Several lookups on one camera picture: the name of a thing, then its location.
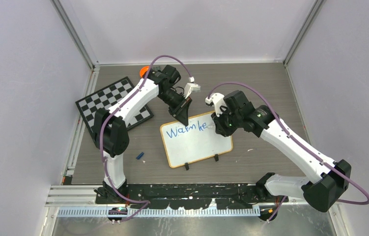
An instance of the gray tabletop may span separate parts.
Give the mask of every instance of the gray tabletop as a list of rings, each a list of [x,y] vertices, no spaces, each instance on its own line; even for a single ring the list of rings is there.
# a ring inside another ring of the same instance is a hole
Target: gray tabletop
[[[185,85],[186,71],[175,65]],[[103,66],[96,83],[99,90],[125,76],[136,85],[142,66]],[[300,137],[306,137],[295,103],[288,76],[282,63],[245,64],[192,64],[189,70],[201,85],[201,93],[193,93],[189,116],[212,111],[205,105],[207,93],[218,83],[237,81],[257,89],[271,103],[282,119]],[[252,92],[238,86],[222,86],[217,92],[227,94],[236,89],[245,92],[255,107],[263,102]],[[233,150],[220,155],[219,161],[208,158],[184,167],[170,168],[160,134],[162,124],[175,121],[168,113],[167,105],[160,99],[148,103],[154,117],[128,132],[130,144],[124,153],[124,173],[129,183],[215,183],[256,182],[267,172],[284,176],[304,174],[287,157],[269,143],[252,133],[237,130],[233,134]],[[141,160],[135,157],[144,152]],[[99,151],[89,133],[84,133],[78,161],[73,175],[73,184],[96,184],[103,180],[103,165]]]

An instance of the wire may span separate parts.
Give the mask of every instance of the wire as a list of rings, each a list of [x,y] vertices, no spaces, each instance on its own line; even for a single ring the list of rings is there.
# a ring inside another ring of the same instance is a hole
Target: wire
[[[125,202],[125,208],[127,208],[128,206],[129,206],[129,201],[126,201]]]
[[[265,223],[262,225],[261,227],[261,231],[264,229],[264,226],[270,223],[270,220],[274,217],[275,214],[277,214],[277,211],[280,209],[281,205],[283,205],[284,200],[286,199],[287,196],[284,196],[281,199],[280,204],[277,206],[277,208],[275,209],[275,211],[271,214],[270,218],[267,219],[267,221],[265,221]]]
[[[177,86],[177,87],[175,87],[174,88],[174,90],[177,92],[177,88],[180,88],[180,89],[182,89],[183,91],[180,93],[180,95],[182,95],[183,93],[184,93],[184,88],[183,87],[180,87],[180,86]]]
[[[342,177],[343,179],[345,179],[346,181],[348,181],[350,184],[352,184],[354,187],[356,187],[367,198],[367,200],[364,201],[364,202],[356,202],[356,201],[342,200],[342,199],[339,199],[338,202],[340,202],[340,203],[347,203],[347,204],[354,204],[354,205],[368,205],[369,204],[369,193],[367,191],[365,191],[365,189],[363,189],[361,186],[359,186],[355,181],[351,180],[350,178],[348,178],[347,176],[345,176],[344,174],[342,174],[340,171],[336,170],[331,165],[329,165],[328,163],[324,162],[322,158],[320,158],[318,155],[316,155],[314,152],[312,152],[310,149],[308,149],[306,146],[304,146],[300,141],[298,141],[294,136],[292,136],[290,134],[290,132],[286,129],[286,127],[284,127],[284,125],[281,123],[280,118],[278,117],[278,115],[274,111],[274,109],[272,108],[271,104],[267,101],[267,99],[265,99],[264,96],[262,96],[257,90],[255,90],[251,86],[246,85],[244,83],[240,83],[240,82],[224,82],[224,83],[220,83],[220,84],[216,85],[209,92],[209,94],[208,94],[207,97],[210,98],[210,96],[212,95],[213,91],[215,89],[217,89],[218,87],[222,86],[222,85],[240,85],[240,86],[245,87],[245,88],[251,90],[252,92],[254,92],[268,106],[268,108],[270,109],[271,113],[275,117],[275,120],[277,121],[278,125],[280,125],[281,129],[283,129],[283,131],[287,134],[287,136],[291,140],[293,140],[293,142],[295,142],[299,147],[301,147],[308,154],[310,154],[311,156],[313,156],[314,158],[316,158],[320,163],[323,163],[331,171],[335,172],[337,175],[339,175],[340,177]]]
[[[104,170],[105,170],[105,176],[106,178],[108,179],[108,182],[109,184],[111,185],[112,189],[115,191],[115,193],[120,196],[122,199],[124,199],[125,201],[129,201],[131,203],[137,203],[137,204],[142,204],[144,203],[144,205],[139,209],[137,210],[134,214],[126,217],[125,219],[122,219],[121,222],[125,222],[127,220],[130,220],[132,217],[134,217],[136,214],[138,214],[141,210],[143,210],[148,204],[149,204],[149,200],[144,200],[144,201],[136,201],[136,200],[132,200],[132,199],[129,199],[125,196],[123,196],[121,193],[119,193],[119,191],[115,188],[115,185],[111,179],[111,177],[109,176],[109,172],[108,172],[108,165],[107,165],[107,159],[105,158],[104,156],[104,153],[103,153],[103,133],[104,133],[104,130],[105,130],[105,127],[106,125],[108,124],[109,120],[123,107],[125,106],[125,104],[131,100],[140,90],[141,88],[144,86],[145,84],[145,81],[147,80],[148,78],[148,74],[149,74],[149,71],[150,69],[152,68],[152,66],[154,65],[154,63],[160,59],[160,58],[171,58],[171,59],[174,59],[176,60],[177,62],[179,62],[183,67],[184,69],[186,69],[187,73],[189,74],[189,77],[192,77],[192,75],[190,74],[190,71],[187,69],[187,67],[177,58],[173,57],[173,56],[169,56],[169,55],[160,55],[158,57],[156,57],[152,62],[151,64],[149,65],[149,69],[147,70],[144,78],[143,78],[143,81],[141,83],[141,85],[138,87],[138,89],[136,89],[133,94],[131,94],[131,96],[127,97],[126,99],[123,99],[122,100],[122,103],[119,105],[119,107],[117,107],[106,119],[105,121],[103,122],[102,124],[102,128],[100,129],[100,134],[99,134],[99,149],[100,149],[100,155],[101,155],[101,160],[103,162],[103,166],[104,166]]]

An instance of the black bracket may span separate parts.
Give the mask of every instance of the black bracket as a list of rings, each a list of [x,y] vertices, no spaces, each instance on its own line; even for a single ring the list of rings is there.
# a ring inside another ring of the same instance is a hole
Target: black bracket
[[[274,211],[275,211],[275,209],[271,212],[269,212],[269,211],[266,211],[264,213],[261,212],[261,214],[259,215],[258,218],[263,220],[263,221],[267,221],[271,217],[271,215],[273,215]],[[277,217],[277,214],[278,214],[278,211],[274,214],[273,218],[271,218],[270,221],[273,221]]]
[[[275,119],[267,106],[255,108],[242,91],[233,91],[223,100],[226,106],[220,107],[222,114],[217,117],[213,113],[212,119],[216,126],[215,132],[224,137],[232,135],[237,128],[260,137],[262,131],[268,129],[268,124]]]
[[[71,181],[73,180],[73,176],[64,176],[63,185],[71,185]]]
[[[268,172],[255,183],[256,186],[255,193],[258,196],[259,200],[263,201],[265,199],[272,197],[270,192],[268,192],[267,188],[265,188],[265,184],[267,183],[267,180],[273,175],[275,175],[275,173]]]
[[[185,98],[173,88],[181,80],[177,69],[170,65],[166,65],[162,71],[150,69],[148,79],[158,85],[158,97],[169,106],[169,114],[183,125],[189,125],[188,114],[192,99]]]
[[[123,185],[118,188],[119,193],[123,196],[128,194],[128,187],[126,187],[126,185],[127,184],[125,180]],[[124,200],[115,193],[114,189],[112,189],[112,187],[107,185],[104,181],[103,186],[95,189],[94,192],[96,193],[96,204],[116,204],[124,202]]]
[[[128,209],[126,207],[123,206],[113,207],[108,211],[108,219],[112,222],[122,220],[121,216],[125,216],[127,214]]]
[[[110,115],[109,111],[100,108],[95,113],[95,120],[93,125],[93,141],[97,148],[99,148],[100,130],[103,122]],[[122,154],[129,145],[129,136],[126,129],[125,121],[122,117],[110,118],[108,124],[103,131],[103,148],[111,157]]]
[[[347,177],[351,176],[351,165],[345,160],[339,161],[335,169]],[[348,189],[349,183],[333,171],[328,174],[322,173],[321,176],[322,179],[318,182],[309,182],[301,188],[307,203],[318,211],[327,212]]]

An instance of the white wall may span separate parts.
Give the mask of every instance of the white wall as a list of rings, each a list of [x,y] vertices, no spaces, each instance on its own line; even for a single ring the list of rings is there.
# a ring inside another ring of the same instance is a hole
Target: white wall
[[[187,62],[283,60],[314,0],[63,3],[89,53],[108,64],[150,62],[161,54]]]
[[[0,1],[0,235],[36,234],[89,74],[49,0]]]
[[[326,1],[289,70],[312,144],[369,192],[369,0]],[[353,187],[343,198],[365,199]],[[346,210],[352,235],[368,236],[369,205]]]

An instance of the blue marker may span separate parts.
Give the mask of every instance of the blue marker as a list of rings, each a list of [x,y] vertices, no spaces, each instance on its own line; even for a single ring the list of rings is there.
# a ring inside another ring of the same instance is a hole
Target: blue marker
[[[137,160],[141,159],[141,157],[142,157],[142,156],[144,156],[144,152],[141,152],[141,154],[139,154],[139,155],[137,156]]]

